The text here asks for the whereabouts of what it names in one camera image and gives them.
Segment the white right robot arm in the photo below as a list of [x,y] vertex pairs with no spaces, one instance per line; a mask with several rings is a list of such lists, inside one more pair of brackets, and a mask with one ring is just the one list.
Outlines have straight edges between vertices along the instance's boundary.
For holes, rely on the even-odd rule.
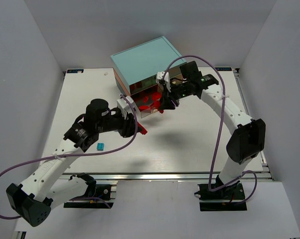
[[191,95],[207,104],[220,118],[217,140],[224,126],[231,135],[226,145],[226,163],[216,178],[216,186],[209,189],[216,191],[234,185],[245,175],[247,165],[263,151],[266,124],[262,119],[253,119],[230,99],[219,73],[202,74],[194,61],[181,65],[180,71],[179,84],[170,82],[168,72],[157,72],[155,81],[163,87],[159,110],[174,110],[180,99]]

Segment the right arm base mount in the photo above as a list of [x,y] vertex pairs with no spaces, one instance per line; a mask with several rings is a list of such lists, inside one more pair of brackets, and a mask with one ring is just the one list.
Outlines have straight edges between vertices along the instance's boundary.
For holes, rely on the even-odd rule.
[[243,185],[220,189],[216,192],[208,190],[208,184],[198,184],[198,191],[194,193],[199,199],[201,212],[239,212],[247,211]]

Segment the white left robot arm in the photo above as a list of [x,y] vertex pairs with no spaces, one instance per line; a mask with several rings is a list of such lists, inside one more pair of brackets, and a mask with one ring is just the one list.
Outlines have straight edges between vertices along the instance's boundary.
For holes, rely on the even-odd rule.
[[134,139],[146,130],[138,123],[137,106],[130,96],[121,96],[117,106],[109,108],[103,99],[93,99],[85,113],[79,115],[64,134],[51,157],[19,184],[10,184],[6,194],[10,206],[32,227],[43,223],[57,206],[72,200],[96,196],[96,180],[87,173],[71,176],[55,186],[55,182],[105,132],[117,131],[123,138]]

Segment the red square lego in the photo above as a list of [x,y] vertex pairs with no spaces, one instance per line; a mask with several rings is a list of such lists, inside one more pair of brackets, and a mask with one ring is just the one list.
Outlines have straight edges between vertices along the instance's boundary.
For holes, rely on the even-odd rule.
[[144,97],[143,102],[146,103],[148,100],[149,100],[149,97],[146,96],[146,97]]

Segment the red long lego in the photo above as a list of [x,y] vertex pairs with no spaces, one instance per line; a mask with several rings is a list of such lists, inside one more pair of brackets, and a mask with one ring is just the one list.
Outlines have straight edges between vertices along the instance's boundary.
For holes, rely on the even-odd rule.
[[151,107],[155,107],[156,109],[159,109],[160,107],[160,100],[161,100],[161,93],[160,92],[155,92],[151,95],[152,99],[152,104],[150,105]]

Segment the teal square lego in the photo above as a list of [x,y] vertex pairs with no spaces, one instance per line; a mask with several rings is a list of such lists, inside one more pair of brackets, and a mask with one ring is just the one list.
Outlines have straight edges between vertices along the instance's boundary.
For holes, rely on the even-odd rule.
[[103,151],[105,148],[105,144],[104,143],[97,143],[96,149],[98,151]]

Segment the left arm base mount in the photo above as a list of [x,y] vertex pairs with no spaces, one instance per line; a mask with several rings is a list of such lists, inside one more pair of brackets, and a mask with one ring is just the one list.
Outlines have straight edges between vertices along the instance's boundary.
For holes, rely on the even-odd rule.
[[[98,183],[93,177],[86,174],[78,174],[88,181],[86,192],[63,204],[63,208],[68,209],[111,209],[115,199],[116,186],[109,183]],[[71,175],[69,180],[77,178]]]

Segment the red rounded lego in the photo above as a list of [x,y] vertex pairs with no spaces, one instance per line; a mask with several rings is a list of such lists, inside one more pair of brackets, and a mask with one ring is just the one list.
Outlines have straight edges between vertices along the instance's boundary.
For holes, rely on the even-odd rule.
[[146,105],[141,105],[139,106],[139,110],[142,111],[151,111],[151,107],[150,106],[146,106]]
[[142,135],[145,135],[148,133],[148,131],[143,126],[138,126],[139,133]]

